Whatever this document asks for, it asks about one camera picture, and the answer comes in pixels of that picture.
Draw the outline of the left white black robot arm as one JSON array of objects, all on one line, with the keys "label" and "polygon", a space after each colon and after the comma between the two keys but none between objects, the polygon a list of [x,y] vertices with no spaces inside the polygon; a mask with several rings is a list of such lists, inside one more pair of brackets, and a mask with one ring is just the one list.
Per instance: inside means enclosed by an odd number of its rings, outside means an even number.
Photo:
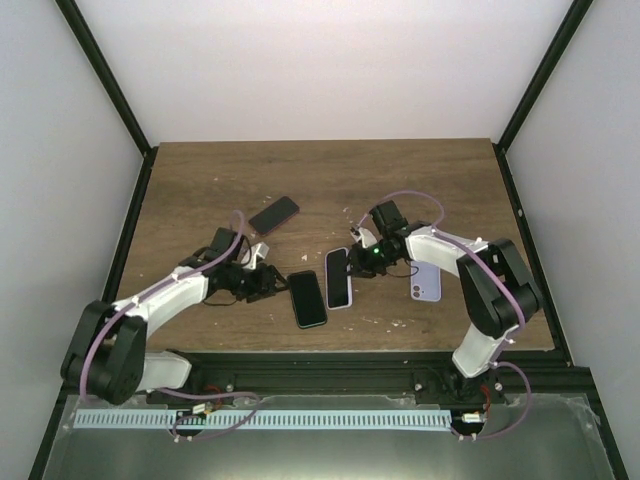
[{"label": "left white black robot arm", "polygon": [[147,342],[174,317],[219,291],[254,303],[288,290],[284,276],[266,263],[268,252],[263,242],[251,245],[244,234],[219,228],[209,245],[149,288],[113,303],[89,303],[62,361],[62,379],[112,405],[163,389],[181,403],[196,402],[205,381],[191,362],[175,352],[150,352]]}]

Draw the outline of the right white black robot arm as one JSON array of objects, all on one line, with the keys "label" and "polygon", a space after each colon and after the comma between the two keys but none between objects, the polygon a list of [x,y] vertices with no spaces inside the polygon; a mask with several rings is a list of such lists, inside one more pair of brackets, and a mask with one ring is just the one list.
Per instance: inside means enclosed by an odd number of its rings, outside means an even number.
[{"label": "right white black robot arm", "polygon": [[442,374],[447,396],[472,399],[480,380],[497,366],[502,351],[543,307],[543,296],[515,244],[466,239],[438,223],[409,222],[387,196],[368,213],[377,231],[358,223],[348,253],[350,273],[374,278],[400,260],[428,263],[459,279],[470,326]]}]

